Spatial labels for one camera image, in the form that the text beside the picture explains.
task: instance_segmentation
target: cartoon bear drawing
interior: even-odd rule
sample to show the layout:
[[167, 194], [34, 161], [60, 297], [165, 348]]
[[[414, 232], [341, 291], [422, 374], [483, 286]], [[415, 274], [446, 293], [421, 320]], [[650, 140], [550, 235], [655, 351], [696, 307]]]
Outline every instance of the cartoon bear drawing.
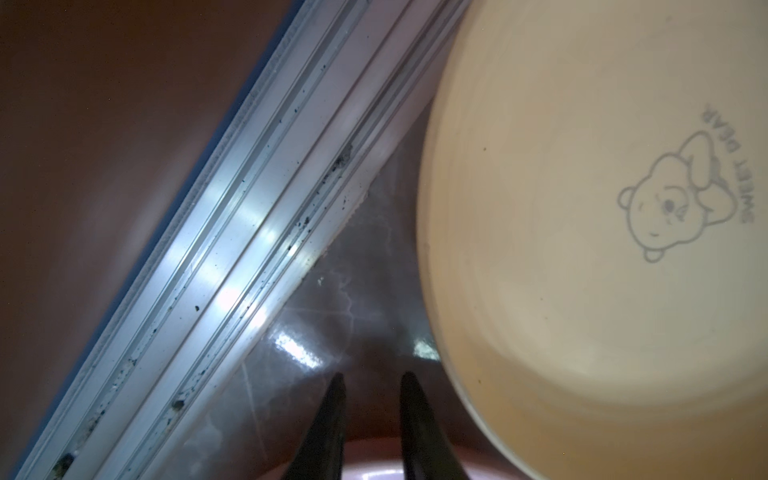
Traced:
[[705, 227], [728, 221], [737, 209], [706, 131], [691, 135], [678, 152], [659, 157], [645, 178], [619, 193], [618, 203], [650, 263], [667, 249], [696, 240]]

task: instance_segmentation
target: blue strip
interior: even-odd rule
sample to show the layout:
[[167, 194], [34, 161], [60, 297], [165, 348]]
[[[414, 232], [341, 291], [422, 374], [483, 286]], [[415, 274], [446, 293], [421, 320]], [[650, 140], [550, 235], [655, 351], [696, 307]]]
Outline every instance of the blue strip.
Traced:
[[237, 96], [235, 97], [235, 100], [232, 103], [232, 106], [224, 115], [224, 118], [219, 123], [219, 126], [214, 132], [213, 137], [208, 142], [208, 145], [205, 147], [205, 150], [200, 155], [200, 158], [197, 159], [197, 163], [194, 165], [189, 176], [184, 181], [184, 184], [181, 186], [179, 193], [176, 194], [174, 201], [170, 204], [170, 207], [168, 207], [168, 210], [166, 211], [162, 220], [160, 221], [160, 223], [157, 225], [157, 228], [155, 228], [154, 232], [152, 233], [152, 237], [149, 239], [149, 241], [147, 242], [147, 245], [141, 251], [141, 255], [139, 255], [138, 260], [136, 261], [130, 273], [126, 277], [125, 282], [123, 282], [123, 286], [118, 291], [118, 294], [115, 296], [114, 300], [112, 300], [112, 303], [110, 303], [106, 313], [101, 318], [101, 321], [98, 327], [96, 327], [96, 330], [94, 331], [93, 336], [88, 341], [88, 344], [86, 344], [77, 362], [75, 362], [74, 367], [69, 372], [69, 375], [67, 375], [67, 378], [64, 380], [63, 384], [61, 385], [61, 388], [58, 390], [58, 393], [54, 397], [53, 402], [51, 402], [51, 405], [48, 407], [48, 410], [45, 412], [45, 416], [43, 417], [42, 422], [40, 423], [40, 426], [37, 429], [37, 432], [35, 432], [35, 434], [30, 438], [29, 442], [27, 443], [27, 447], [24, 450], [24, 453], [22, 454], [21, 458], [19, 458], [19, 460], [16, 462], [16, 465], [14, 466], [14, 468], [11, 470], [11, 474], [8, 477], [8, 480], [13, 480], [13, 478], [15, 478], [16, 475], [18, 475], [19, 470], [22, 469], [22, 465], [24, 465], [24, 461], [27, 459], [32, 449], [35, 447], [35, 443], [37, 443], [38, 439], [40, 438], [40, 435], [42, 435], [43, 430], [45, 429], [45, 426], [48, 424], [48, 422], [51, 421], [51, 417], [53, 417], [54, 412], [58, 408], [59, 403], [61, 403], [62, 399], [64, 398], [64, 395], [69, 389], [69, 386], [72, 384], [72, 382], [74, 382], [75, 376], [77, 376], [78, 372], [80, 372], [80, 368], [85, 364], [85, 360], [87, 359], [88, 354], [91, 353], [91, 350], [94, 348], [94, 346], [96, 346], [96, 342], [98, 342], [99, 337], [101, 337], [101, 334], [104, 332], [104, 329], [107, 328], [107, 324], [109, 323], [110, 319], [112, 318], [114, 313], [117, 311], [118, 306], [120, 306], [120, 302], [128, 293], [128, 290], [131, 288], [131, 285], [133, 285], [133, 282], [136, 280], [136, 277], [141, 271], [141, 268], [147, 262], [147, 259], [149, 259], [149, 256], [152, 253], [152, 250], [154, 250], [154, 248], [157, 246], [157, 242], [160, 241], [160, 238], [163, 236], [163, 233], [165, 233], [165, 229], [168, 228], [168, 224], [176, 214], [176, 211], [181, 206], [181, 203], [184, 201], [184, 198], [189, 193], [195, 180], [197, 180], [197, 177], [200, 175], [200, 172], [203, 170], [203, 167], [208, 161], [208, 158], [210, 158], [211, 154], [214, 152], [214, 149], [219, 144], [219, 141], [221, 141], [221, 138], [224, 136], [224, 132], [227, 131], [227, 128], [230, 126], [230, 123], [232, 123], [232, 120], [235, 118], [237, 111], [240, 109], [240, 106], [245, 101], [251, 88], [253, 88], [253, 85], [256, 83], [256, 80], [258, 79], [259, 75], [261, 75], [261, 72], [264, 70], [266, 63], [270, 60], [270, 58], [272, 57], [272, 54], [277, 49], [277, 45], [283, 39], [283, 36], [286, 34], [288, 27], [290, 27], [290, 24], [293, 22], [294, 18], [296, 17], [296, 14], [299, 12], [299, 9], [303, 5], [303, 3], [304, 3], [304, 0], [293, 0], [291, 2], [291, 6], [288, 8], [288, 13], [286, 14], [283, 21], [280, 23], [280, 26], [277, 27], [277, 30], [275, 31], [274, 35], [272, 36], [272, 39], [270, 40], [270, 43], [267, 44], [266, 46], [266, 50], [261, 55], [261, 58], [259, 58], [259, 61], [256, 63], [256, 66], [250, 72], [250, 75], [248, 76], [248, 79], [245, 81], [245, 84], [243, 85], [243, 87], [237, 93]]

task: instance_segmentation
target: aluminum sliding track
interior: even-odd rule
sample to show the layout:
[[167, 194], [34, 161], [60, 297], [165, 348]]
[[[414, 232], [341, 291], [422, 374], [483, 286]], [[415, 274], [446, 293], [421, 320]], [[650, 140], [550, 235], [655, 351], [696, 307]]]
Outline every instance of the aluminum sliding track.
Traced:
[[153, 478], [435, 93], [469, 0], [306, 0], [17, 480]]

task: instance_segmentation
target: metal door sill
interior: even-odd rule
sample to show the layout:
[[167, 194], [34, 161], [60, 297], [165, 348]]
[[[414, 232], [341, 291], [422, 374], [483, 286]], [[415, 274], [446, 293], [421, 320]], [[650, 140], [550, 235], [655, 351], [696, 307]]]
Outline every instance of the metal door sill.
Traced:
[[156, 476], [432, 99], [468, 1], [304, 2], [17, 480]]

